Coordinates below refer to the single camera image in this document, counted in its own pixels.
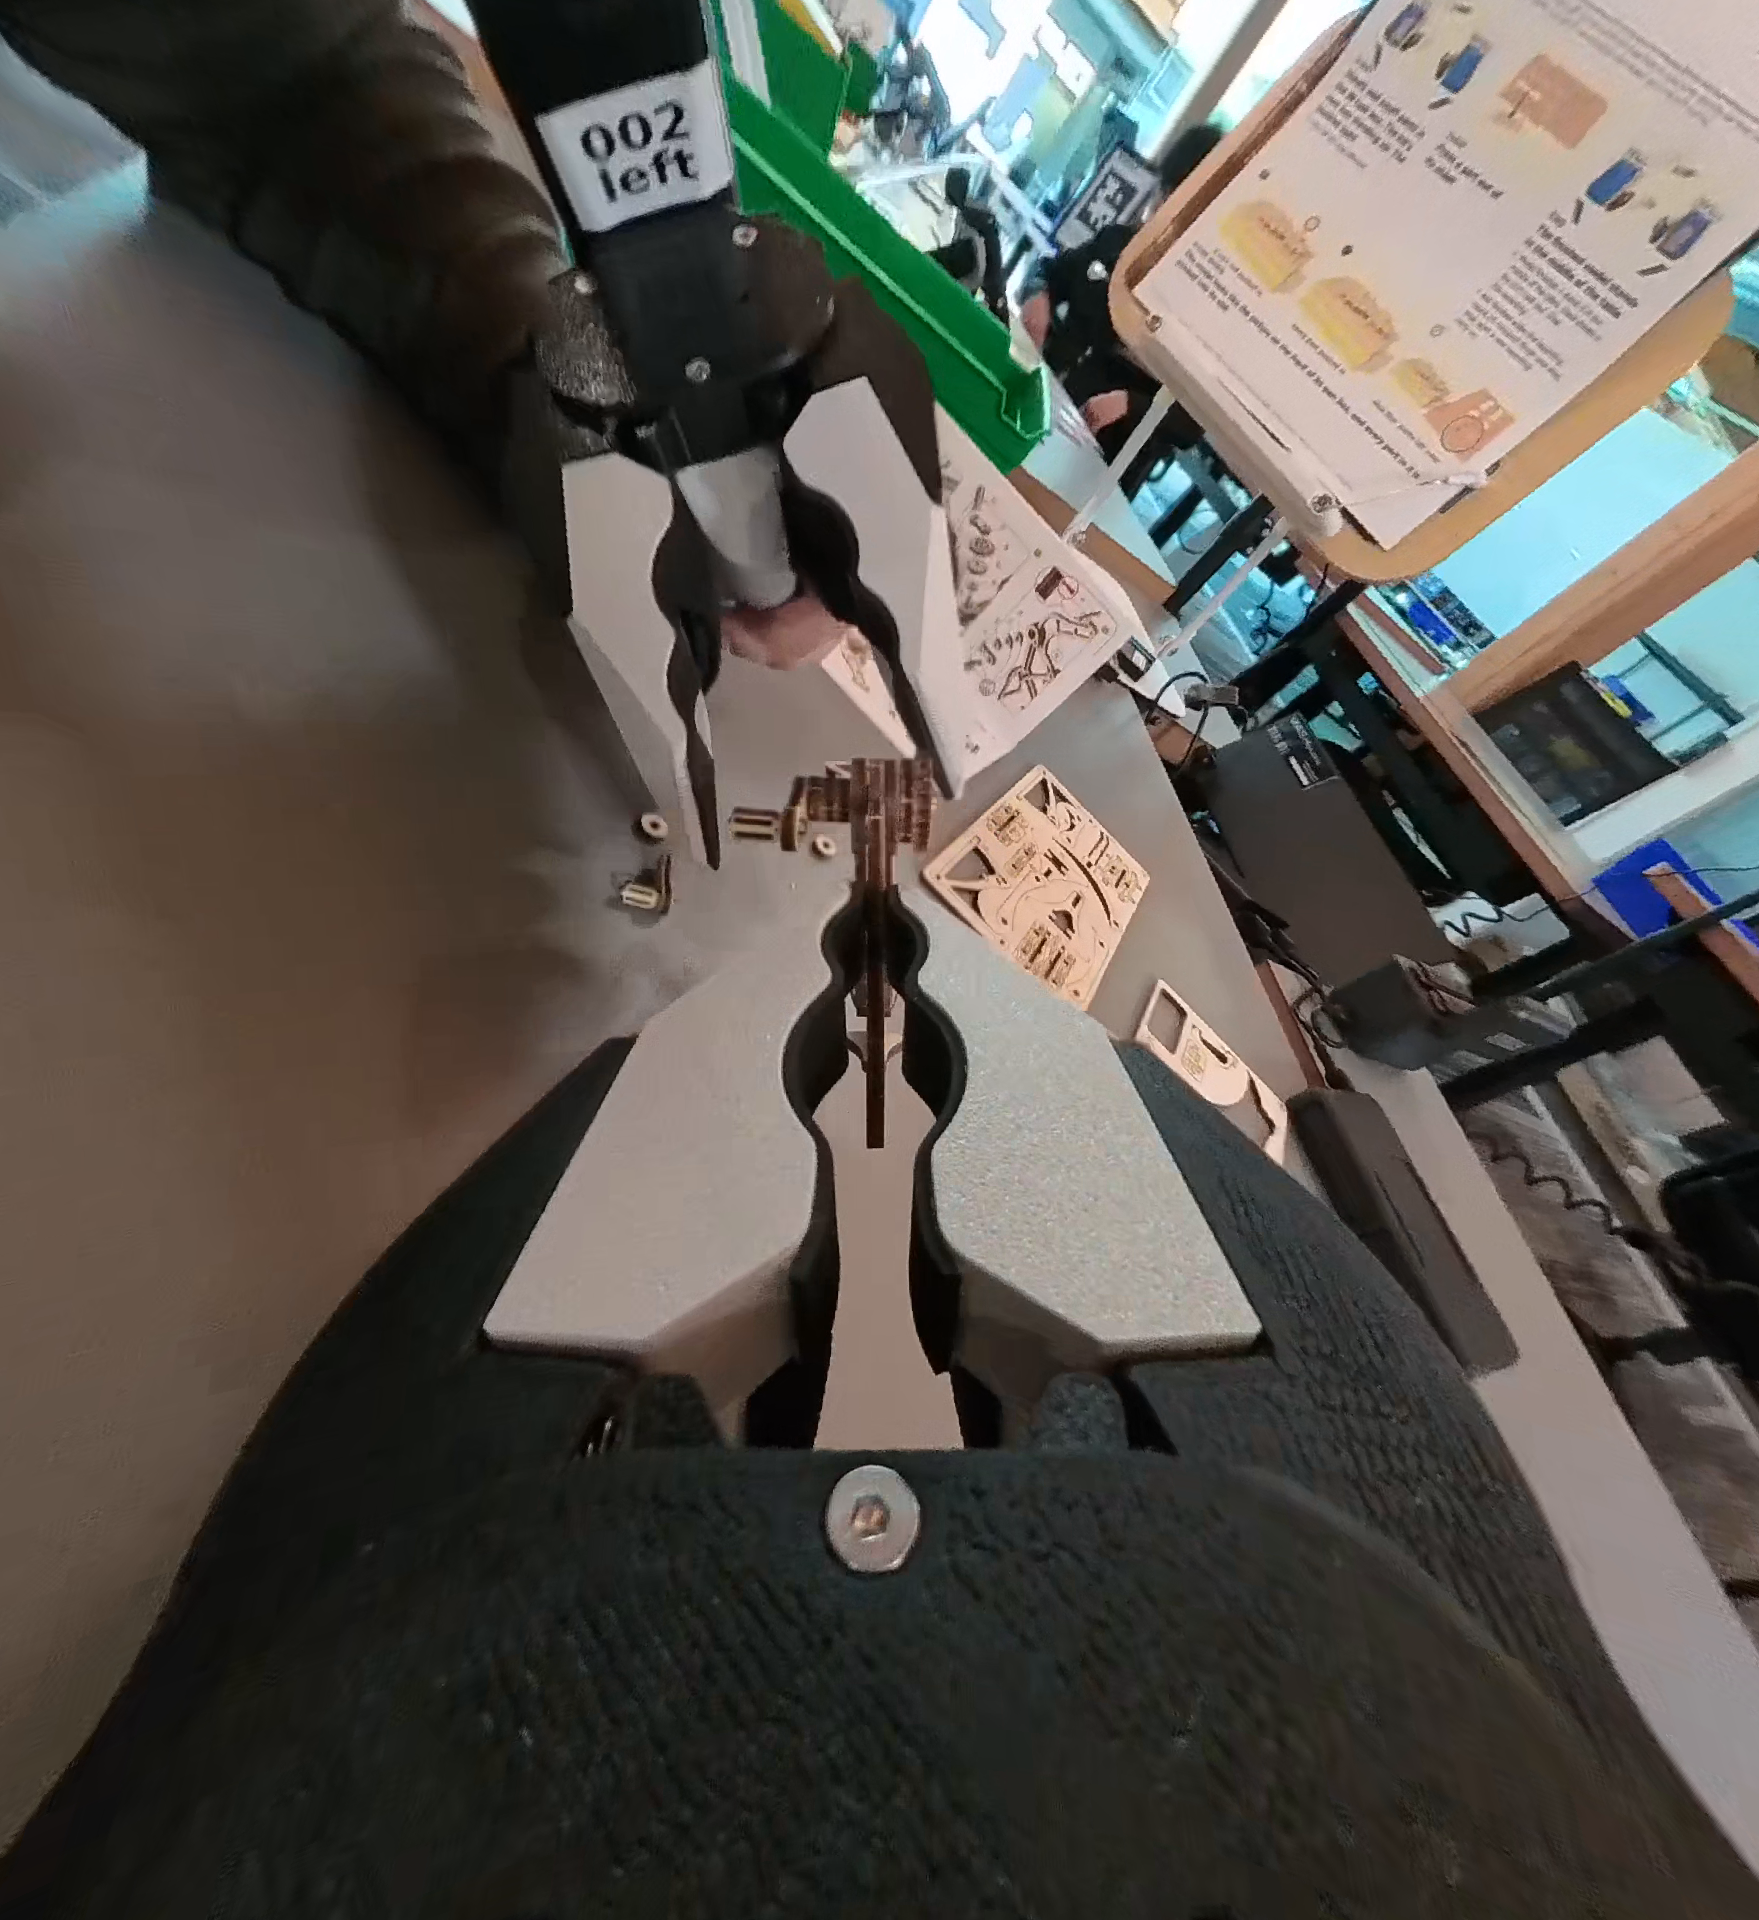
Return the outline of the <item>wooden parts sheet curved cutout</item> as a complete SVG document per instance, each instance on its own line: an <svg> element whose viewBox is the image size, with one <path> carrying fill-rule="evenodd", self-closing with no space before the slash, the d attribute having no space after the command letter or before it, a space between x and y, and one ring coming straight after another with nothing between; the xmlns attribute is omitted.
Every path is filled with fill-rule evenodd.
<svg viewBox="0 0 1759 1920"><path fill-rule="evenodd" d="M1153 979L1134 1043L1166 1066L1182 1087L1222 1110L1266 1160L1287 1162L1287 1103L1167 979Z"/></svg>

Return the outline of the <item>person's left forearm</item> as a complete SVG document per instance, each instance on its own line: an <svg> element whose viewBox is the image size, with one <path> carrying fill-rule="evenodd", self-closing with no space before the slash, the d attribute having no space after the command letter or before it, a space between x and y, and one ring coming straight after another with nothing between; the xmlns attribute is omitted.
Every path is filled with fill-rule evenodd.
<svg viewBox="0 0 1759 1920"><path fill-rule="evenodd" d="M431 23L393 1L0 1L0 36L502 489L560 236Z"/></svg>

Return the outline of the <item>wooden clipboard stand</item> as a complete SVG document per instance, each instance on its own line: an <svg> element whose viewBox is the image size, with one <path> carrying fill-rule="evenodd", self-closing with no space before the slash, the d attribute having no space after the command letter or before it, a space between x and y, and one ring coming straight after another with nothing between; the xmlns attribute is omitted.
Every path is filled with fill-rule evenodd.
<svg viewBox="0 0 1759 1920"><path fill-rule="evenodd" d="M1109 310L1124 344L1142 368L1151 371L1166 396L1203 428L1227 465L1266 500L1282 534L1301 554L1313 554L1363 584L1385 584L1435 570L1466 540L1514 509L1564 468L1599 444L1639 407L1651 405L1666 387L1695 367L1730 326L1735 285L1723 266L1631 349L1569 399L1535 434L1516 444L1476 489L1410 530L1395 544L1371 540L1359 521L1338 505L1332 479L1304 453L1281 444L1231 387L1217 361L1192 342L1151 300L1143 279L1169 254L1203 212L1239 179L1252 157L1304 102L1342 58L1363 9L1335 19L1229 131L1211 157L1171 193L1132 239L1112 284Z"/></svg>

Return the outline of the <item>black and white marker board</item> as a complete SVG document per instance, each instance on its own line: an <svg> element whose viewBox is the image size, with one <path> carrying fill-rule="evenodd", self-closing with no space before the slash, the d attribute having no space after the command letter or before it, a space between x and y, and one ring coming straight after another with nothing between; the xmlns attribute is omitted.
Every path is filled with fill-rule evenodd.
<svg viewBox="0 0 1759 1920"><path fill-rule="evenodd" d="M1159 193L1159 167L1125 143L1113 144L1055 225L1055 251L1074 249L1108 227L1137 227Z"/></svg>

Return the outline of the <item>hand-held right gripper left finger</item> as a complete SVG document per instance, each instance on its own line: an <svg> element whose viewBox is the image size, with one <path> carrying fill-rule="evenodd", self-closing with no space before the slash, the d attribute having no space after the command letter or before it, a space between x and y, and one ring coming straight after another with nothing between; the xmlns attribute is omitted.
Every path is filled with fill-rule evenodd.
<svg viewBox="0 0 1759 1920"><path fill-rule="evenodd" d="M838 884L643 1025L483 1319L637 1373L822 1373L838 1299L819 1106L846 1079Z"/></svg>

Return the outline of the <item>grey power adapter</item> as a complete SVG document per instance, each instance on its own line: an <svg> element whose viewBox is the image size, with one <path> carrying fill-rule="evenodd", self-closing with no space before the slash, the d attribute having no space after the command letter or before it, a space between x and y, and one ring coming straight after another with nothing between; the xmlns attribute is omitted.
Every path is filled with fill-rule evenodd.
<svg viewBox="0 0 1759 1920"><path fill-rule="evenodd" d="M1598 1019L1533 995L1480 1004L1437 967L1393 956L1324 999L1326 1029L1351 1052L1390 1068L1456 1077L1536 1048L1627 1048L1661 1035L1659 1010L1631 999Z"/></svg>

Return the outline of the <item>wooden support post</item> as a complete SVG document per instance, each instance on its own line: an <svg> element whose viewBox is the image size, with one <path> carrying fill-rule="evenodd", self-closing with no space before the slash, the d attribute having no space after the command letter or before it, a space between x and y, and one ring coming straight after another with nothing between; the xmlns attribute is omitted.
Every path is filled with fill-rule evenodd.
<svg viewBox="0 0 1759 1920"><path fill-rule="evenodd" d="M1492 708L1564 666L1590 666L1759 553L1759 441L1606 562L1446 679Z"/></svg>

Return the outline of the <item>person's left hand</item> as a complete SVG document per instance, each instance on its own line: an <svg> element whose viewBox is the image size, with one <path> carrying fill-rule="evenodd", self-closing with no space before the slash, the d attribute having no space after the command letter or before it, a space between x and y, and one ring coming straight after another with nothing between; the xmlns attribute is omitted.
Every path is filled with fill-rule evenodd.
<svg viewBox="0 0 1759 1920"><path fill-rule="evenodd" d="M809 666L840 638L843 620L807 590L779 606L735 604L722 610L726 652L768 669Z"/></svg>

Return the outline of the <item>wooden parts sheet slotted strips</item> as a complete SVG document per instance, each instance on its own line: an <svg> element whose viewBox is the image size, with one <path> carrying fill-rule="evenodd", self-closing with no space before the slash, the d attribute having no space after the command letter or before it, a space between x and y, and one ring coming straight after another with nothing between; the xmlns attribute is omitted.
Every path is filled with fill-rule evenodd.
<svg viewBox="0 0 1759 1920"><path fill-rule="evenodd" d="M1090 1013L1149 873L1034 766L921 864L921 883L1013 967Z"/></svg>

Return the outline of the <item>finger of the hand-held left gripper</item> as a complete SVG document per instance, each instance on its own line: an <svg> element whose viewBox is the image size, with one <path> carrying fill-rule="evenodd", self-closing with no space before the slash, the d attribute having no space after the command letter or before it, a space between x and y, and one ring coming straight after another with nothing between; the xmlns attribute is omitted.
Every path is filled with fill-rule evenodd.
<svg viewBox="0 0 1759 1920"><path fill-rule="evenodd" d="M711 554L674 483L632 459L562 479L570 629L659 812L710 869L722 825L705 693L718 671Z"/></svg>
<svg viewBox="0 0 1759 1920"><path fill-rule="evenodd" d="M809 396L787 429L797 498L822 512L840 559L827 583L850 595L848 620L877 659L938 793L964 784L963 724L951 712L960 623L939 485L926 485L865 376Z"/></svg>

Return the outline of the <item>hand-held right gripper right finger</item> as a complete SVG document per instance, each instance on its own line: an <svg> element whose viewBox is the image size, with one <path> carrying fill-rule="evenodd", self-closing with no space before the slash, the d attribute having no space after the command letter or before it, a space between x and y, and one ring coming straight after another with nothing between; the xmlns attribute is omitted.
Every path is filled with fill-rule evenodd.
<svg viewBox="0 0 1759 1920"><path fill-rule="evenodd" d="M1112 1035L901 896L894 984L931 1116L909 1288L934 1368L1034 1408L1064 1373L1250 1352L1259 1315Z"/></svg>

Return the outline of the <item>wooden gear axle assembly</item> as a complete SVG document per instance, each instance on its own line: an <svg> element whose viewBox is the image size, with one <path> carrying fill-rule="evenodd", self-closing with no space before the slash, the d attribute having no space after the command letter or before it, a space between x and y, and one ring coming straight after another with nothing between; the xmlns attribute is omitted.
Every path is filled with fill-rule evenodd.
<svg viewBox="0 0 1759 1920"><path fill-rule="evenodd" d="M737 843L815 856L843 853L859 871L887 878L897 851L929 849L936 799L936 771L926 755L850 757L794 776L775 806L735 806L726 832Z"/></svg>

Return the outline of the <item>printed instruction sheet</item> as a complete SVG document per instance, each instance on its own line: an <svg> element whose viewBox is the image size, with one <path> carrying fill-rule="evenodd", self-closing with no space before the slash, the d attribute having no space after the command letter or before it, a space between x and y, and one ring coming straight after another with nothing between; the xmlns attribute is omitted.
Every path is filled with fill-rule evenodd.
<svg viewBox="0 0 1759 1920"><path fill-rule="evenodd" d="M1371 4L1139 300L1387 546L1754 237L1759 1Z"/></svg>

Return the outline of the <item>wooden model frame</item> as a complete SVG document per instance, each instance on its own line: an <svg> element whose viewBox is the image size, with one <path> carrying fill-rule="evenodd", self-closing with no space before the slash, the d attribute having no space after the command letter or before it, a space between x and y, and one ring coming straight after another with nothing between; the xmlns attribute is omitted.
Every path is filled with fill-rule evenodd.
<svg viewBox="0 0 1759 1920"><path fill-rule="evenodd" d="M887 1079L892 1056L892 1004L906 960L906 913L900 896L897 851L892 875L864 873L851 863L855 934L848 965L848 997L857 1014L855 1052L864 1074L864 1125L867 1147L887 1142Z"/></svg>

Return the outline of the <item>large green plastic bin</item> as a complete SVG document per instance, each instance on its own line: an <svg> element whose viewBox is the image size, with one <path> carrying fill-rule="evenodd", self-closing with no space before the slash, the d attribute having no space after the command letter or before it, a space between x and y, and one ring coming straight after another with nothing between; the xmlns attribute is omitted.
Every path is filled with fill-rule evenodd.
<svg viewBox="0 0 1759 1920"><path fill-rule="evenodd" d="M843 121L864 118L880 63L843 40L821 4L710 4L738 201L815 237L919 349L943 412L987 459L1020 468L1053 426L1047 376L1022 365L1008 326L917 251L835 164Z"/></svg>

